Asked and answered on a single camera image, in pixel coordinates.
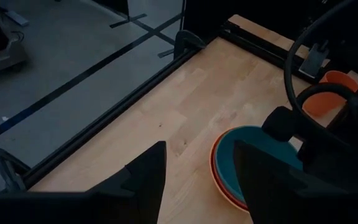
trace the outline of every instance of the teal plate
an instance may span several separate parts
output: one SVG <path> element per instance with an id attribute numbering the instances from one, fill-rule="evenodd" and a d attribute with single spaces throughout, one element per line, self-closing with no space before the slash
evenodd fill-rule
<path id="1" fill-rule="evenodd" d="M 242 126 L 228 131 L 219 141 L 216 148 L 216 170 L 226 189 L 241 202 L 245 203 L 245 200 L 241 194 L 236 169 L 234 168 L 233 150 L 235 140 L 251 144 L 277 159 L 302 170 L 302 162 L 296 157 L 296 149 L 289 142 L 276 141 L 257 126 Z"/>

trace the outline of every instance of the metal bracket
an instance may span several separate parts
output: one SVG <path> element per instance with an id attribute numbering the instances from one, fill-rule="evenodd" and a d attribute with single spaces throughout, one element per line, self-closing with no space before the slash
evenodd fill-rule
<path id="1" fill-rule="evenodd" d="M 309 51 L 308 58 L 303 61 L 301 67 L 299 68 L 299 71 L 301 73 L 308 75 L 312 78 L 316 78 L 318 76 L 319 70 L 329 53 L 329 50 L 326 47 L 327 44 L 328 41 L 326 40 L 322 45 L 313 45 L 313 47 Z"/>
<path id="2" fill-rule="evenodd" d="M 188 31 L 181 30 L 175 37 L 175 46 L 173 49 L 173 58 L 179 57 L 187 48 L 195 47 L 197 49 L 204 49 L 206 44 L 196 34 Z"/>
<path id="3" fill-rule="evenodd" d="M 288 55 L 287 50 L 242 29 L 236 24 L 229 21 L 225 22 L 219 31 L 219 36 L 278 68 L 284 67 L 285 59 Z M 303 61 L 303 58 L 297 55 L 294 56 L 292 65 L 293 75 L 308 83 L 318 83 L 319 80 L 317 78 L 305 75 L 299 71 L 299 67 Z"/>
<path id="4" fill-rule="evenodd" d="M 22 176 L 30 171 L 30 167 L 7 151 L 0 149 L 0 175 L 6 183 L 8 192 L 26 191 Z"/>

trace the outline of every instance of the wooden table surface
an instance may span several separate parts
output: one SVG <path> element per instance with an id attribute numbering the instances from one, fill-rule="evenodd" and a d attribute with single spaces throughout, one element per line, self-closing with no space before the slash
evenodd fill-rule
<path id="1" fill-rule="evenodd" d="M 239 16 L 230 20 L 284 49 L 292 44 Z M 306 48 L 298 52 L 306 54 Z M 297 93 L 309 85 L 296 77 L 293 82 Z M 216 189 L 209 150 L 223 131 L 261 125 L 280 105 L 288 106 L 283 71 L 217 38 L 31 191 L 88 190 L 157 141 L 166 141 L 167 180 L 159 223 L 252 223 L 249 214 Z"/>

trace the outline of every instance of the orange bowl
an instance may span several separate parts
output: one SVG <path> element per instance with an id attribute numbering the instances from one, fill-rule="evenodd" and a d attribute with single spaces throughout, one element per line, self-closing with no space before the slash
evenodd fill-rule
<path id="1" fill-rule="evenodd" d="M 337 83 L 350 88 L 353 92 L 358 90 L 357 82 L 340 71 L 328 71 L 320 80 L 320 83 Z M 345 105 L 346 100 L 335 93 L 317 93 L 309 97 L 303 104 L 303 109 L 315 117 L 324 116 L 338 106 Z"/>
<path id="2" fill-rule="evenodd" d="M 218 142 L 221 140 L 221 138 L 230 130 L 225 131 L 224 133 L 222 133 L 214 142 L 214 144 L 212 145 L 211 148 L 211 153 L 209 155 L 209 166 L 211 169 L 211 175 L 212 178 L 214 180 L 214 183 L 216 185 L 216 187 L 218 188 L 219 192 L 221 193 L 221 195 L 227 200 L 229 201 L 232 205 L 234 205 L 236 208 L 238 208 L 239 210 L 242 210 L 243 212 L 248 212 L 248 207 L 246 204 L 244 204 L 243 202 L 241 202 L 240 200 L 236 199 L 232 194 L 230 194 L 230 192 L 224 187 L 222 180 L 219 178 L 218 172 L 216 170 L 216 166 L 215 166 L 215 160 L 214 160 L 214 155 L 215 155 L 215 148 L 218 145 Z"/>

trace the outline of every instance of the black metal frame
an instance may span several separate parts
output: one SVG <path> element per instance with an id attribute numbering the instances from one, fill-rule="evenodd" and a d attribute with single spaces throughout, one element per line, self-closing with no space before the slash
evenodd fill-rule
<path id="1" fill-rule="evenodd" d="M 229 21 L 225 22 L 219 32 L 219 36 L 229 41 L 230 43 L 235 44 L 238 47 L 258 56 L 259 58 L 266 60 L 278 68 L 284 67 L 285 59 L 288 55 L 287 50 L 254 34 L 251 34 L 244 29 L 241 29 L 240 26 L 234 23 Z M 318 75 L 314 78 L 300 72 L 299 68 L 301 67 L 303 61 L 303 58 L 297 55 L 294 56 L 292 68 L 293 75 L 310 84 L 318 83 L 324 74 L 329 70 L 340 70 L 346 73 L 349 71 L 344 65 L 337 65 L 334 62 L 329 62 L 325 67 L 321 67 Z"/>
<path id="2" fill-rule="evenodd" d="M 206 43 L 210 43 L 213 39 L 222 37 L 223 39 L 239 46 L 240 48 L 268 61 L 269 63 L 283 68 L 284 60 L 287 57 L 288 51 L 282 49 L 260 37 L 257 37 L 239 26 L 227 21 L 223 24 L 221 29 L 217 30 L 211 37 L 209 37 Z M 71 156 L 77 149 L 88 142 L 93 136 L 98 134 L 108 124 L 114 121 L 118 116 L 123 114 L 129 107 L 141 99 L 151 89 L 156 87 L 160 82 L 167 78 L 177 68 L 182 66 L 187 60 L 198 53 L 199 49 L 187 50 L 179 57 L 175 58 L 171 63 L 165 66 L 161 71 L 156 73 L 153 77 L 148 79 L 141 86 L 136 88 L 132 93 L 127 95 L 118 104 L 114 105 L 97 120 L 88 125 L 76 136 L 71 138 L 64 145 L 59 147 L 51 155 L 45 158 L 43 161 L 33 167 L 28 173 L 23 176 L 25 186 L 29 189 L 49 172 L 51 172 L 57 165 Z M 316 78 L 309 77 L 304 73 L 299 72 L 299 67 L 302 64 L 303 59 L 296 56 L 294 61 L 294 75 L 303 79 L 308 83 L 318 83 L 321 77 L 327 70 L 340 68 L 330 62 L 327 66 L 319 71 L 319 75 Z"/>

